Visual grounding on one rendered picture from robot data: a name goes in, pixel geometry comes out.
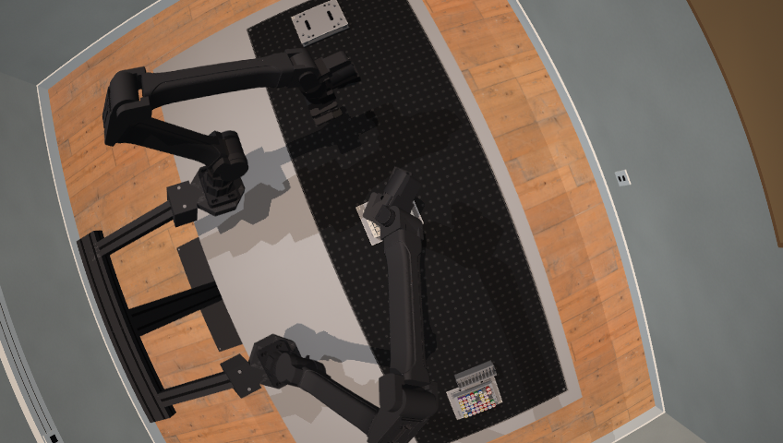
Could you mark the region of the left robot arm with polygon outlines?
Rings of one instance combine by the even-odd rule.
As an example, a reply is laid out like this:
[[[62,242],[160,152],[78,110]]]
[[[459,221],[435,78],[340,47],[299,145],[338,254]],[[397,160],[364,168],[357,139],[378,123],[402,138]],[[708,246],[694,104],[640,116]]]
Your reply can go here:
[[[209,137],[152,118],[153,109],[174,102],[267,87],[299,88],[309,99],[318,98],[326,88],[319,97],[325,104],[336,99],[333,89],[361,81],[344,51],[313,61],[305,48],[286,49],[284,53],[254,59],[146,73],[145,66],[141,66],[121,70],[112,78],[102,112],[104,144],[111,147],[115,143],[135,144],[205,164],[208,167],[199,169],[199,180],[211,209],[237,200],[234,180],[248,170],[238,134],[232,130],[213,131],[209,134],[213,137]],[[139,90],[144,97],[140,100]]]

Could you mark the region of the white grid rack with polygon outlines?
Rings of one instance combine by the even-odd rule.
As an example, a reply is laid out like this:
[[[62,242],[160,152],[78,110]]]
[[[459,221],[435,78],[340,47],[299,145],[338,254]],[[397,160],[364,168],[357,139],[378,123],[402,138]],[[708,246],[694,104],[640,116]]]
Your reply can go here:
[[[414,216],[414,213],[411,211],[411,213]],[[380,236],[380,226],[378,226],[375,222],[367,220],[368,225],[371,229],[371,232],[374,235],[374,238]],[[375,227],[376,226],[376,227]]]

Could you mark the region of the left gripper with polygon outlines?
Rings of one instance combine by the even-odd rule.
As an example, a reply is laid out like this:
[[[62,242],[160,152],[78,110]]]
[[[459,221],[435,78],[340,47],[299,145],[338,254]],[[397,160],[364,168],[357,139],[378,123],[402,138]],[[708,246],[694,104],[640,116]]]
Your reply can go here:
[[[326,90],[326,88],[325,88],[325,90]],[[325,92],[325,90],[324,90],[324,92]],[[324,94],[324,92],[319,97],[321,97]],[[308,107],[308,109],[309,109],[309,111],[311,113],[311,116],[313,117],[314,122],[315,122],[315,124],[317,126],[320,126],[320,125],[322,125],[322,124],[324,124],[326,122],[331,121],[334,118],[337,118],[337,117],[343,115],[343,113],[342,113],[340,108],[337,108],[337,109],[335,109],[333,111],[329,111],[329,110],[332,110],[332,109],[334,109],[334,108],[336,108],[338,106],[338,104],[337,104],[335,99],[330,101],[330,102],[327,102],[325,104],[322,104],[320,102],[320,100],[319,100],[319,97],[315,98],[315,99],[309,99],[309,98],[305,97],[306,103],[307,103],[307,107]],[[329,111],[329,112],[327,112],[327,111]],[[324,112],[327,112],[327,113],[322,114]]]

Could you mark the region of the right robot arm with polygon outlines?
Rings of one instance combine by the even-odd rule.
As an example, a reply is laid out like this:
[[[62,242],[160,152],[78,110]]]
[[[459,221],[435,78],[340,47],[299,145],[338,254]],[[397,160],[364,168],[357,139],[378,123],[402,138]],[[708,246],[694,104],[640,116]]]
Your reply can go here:
[[[379,378],[381,409],[327,377],[323,363],[309,355],[289,353],[282,340],[257,351],[275,388],[290,385],[310,393],[364,432],[367,443],[409,443],[439,408],[438,382],[430,381],[425,352],[420,272],[423,224],[410,214],[421,182],[398,167],[389,180],[371,210],[372,221],[380,226],[387,260],[390,373],[397,374]]]

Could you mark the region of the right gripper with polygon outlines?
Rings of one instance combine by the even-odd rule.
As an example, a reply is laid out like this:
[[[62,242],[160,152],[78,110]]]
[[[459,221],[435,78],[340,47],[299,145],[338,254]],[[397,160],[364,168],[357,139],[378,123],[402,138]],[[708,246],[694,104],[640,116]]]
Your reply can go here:
[[[376,199],[376,196],[377,196],[377,193],[375,193],[375,192],[371,193],[370,198],[369,198],[368,203],[367,203],[367,206],[365,208],[364,214],[363,214],[363,217],[365,219],[371,221],[371,222],[373,222],[372,218],[371,218],[371,210],[372,210],[372,206],[374,204],[374,201]]]

